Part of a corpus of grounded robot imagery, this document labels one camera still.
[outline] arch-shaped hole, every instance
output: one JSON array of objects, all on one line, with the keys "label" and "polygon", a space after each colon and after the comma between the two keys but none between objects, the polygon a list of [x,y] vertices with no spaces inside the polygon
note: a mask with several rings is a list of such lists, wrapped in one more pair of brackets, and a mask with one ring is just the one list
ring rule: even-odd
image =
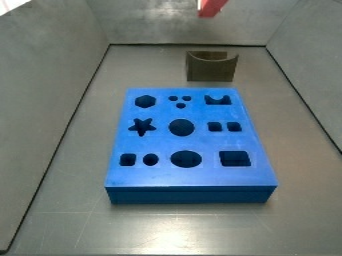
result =
[{"label": "arch-shaped hole", "polygon": [[147,154],[143,158],[143,162],[148,166],[153,166],[159,161],[159,157],[155,154]]},{"label": "arch-shaped hole", "polygon": [[219,122],[208,122],[208,130],[211,132],[221,132],[221,125]]},{"label": "arch-shaped hole", "polygon": [[201,163],[201,156],[193,151],[177,151],[171,155],[171,162],[177,167],[192,168]]},{"label": "arch-shaped hole", "polygon": [[188,136],[195,130],[195,125],[187,119],[176,119],[169,123],[168,130],[176,136]]},{"label": "arch-shaped hole", "polygon": [[120,166],[133,166],[136,161],[135,154],[121,154],[120,156]]},{"label": "arch-shaped hole", "polygon": [[241,131],[240,124],[237,122],[228,122],[227,128],[228,128],[229,132],[240,132]]},{"label": "arch-shaped hole", "polygon": [[176,107],[180,108],[180,109],[184,108],[185,106],[187,105],[184,103],[176,103]]},{"label": "arch-shaped hole", "polygon": [[220,99],[215,100],[208,95],[204,96],[207,105],[231,105],[229,96],[224,95]]},{"label": "arch-shaped hole", "polygon": [[245,151],[219,151],[221,166],[251,166],[251,160]]}]

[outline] shape sorter board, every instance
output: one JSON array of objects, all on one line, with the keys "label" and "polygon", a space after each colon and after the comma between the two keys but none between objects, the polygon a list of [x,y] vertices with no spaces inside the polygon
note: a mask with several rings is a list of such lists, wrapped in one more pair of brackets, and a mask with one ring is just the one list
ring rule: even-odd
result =
[{"label": "shape sorter board", "polygon": [[276,177],[236,89],[128,89],[112,203],[263,203]]}]

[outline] rectangular hole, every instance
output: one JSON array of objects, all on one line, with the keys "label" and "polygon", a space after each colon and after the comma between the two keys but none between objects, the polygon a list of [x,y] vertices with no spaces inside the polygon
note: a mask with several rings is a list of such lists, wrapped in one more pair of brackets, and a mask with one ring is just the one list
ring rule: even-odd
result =
[{"label": "rectangular hole", "polygon": [[221,132],[221,125],[219,122],[208,122],[208,130],[211,132]]},{"label": "rectangular hole", "polygon": [[133,166],[136,161],[135,154],[121,154],[120,156],[120,166]]},{"label": "rectangular hole", "polygon": [[227,128],[228,128],[229,132],[240,132],[241,131],[240,124],[237,122],[228,122]]},{"label": "rectangular hole", "polygon": [[219,151],[220,164],[229,166],[251,166],[249,157],[245,151]]}]

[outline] white wall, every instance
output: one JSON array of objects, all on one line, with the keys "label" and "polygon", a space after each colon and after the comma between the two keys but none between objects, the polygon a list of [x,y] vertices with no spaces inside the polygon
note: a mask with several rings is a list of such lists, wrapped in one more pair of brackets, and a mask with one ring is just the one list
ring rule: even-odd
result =
[{"label": "white wall", "polygon": [[300,0],[267,49],[342,151],[342,1]]},{"label": "white wall", "polygon": [[298,0],[229,0],[212,19],[195,0],[86,0],[112,44],[265,45]]},{"label": "white wall", "polygon": [[34,0],[0,17],[0,251],[106,47],[84,0]]}]

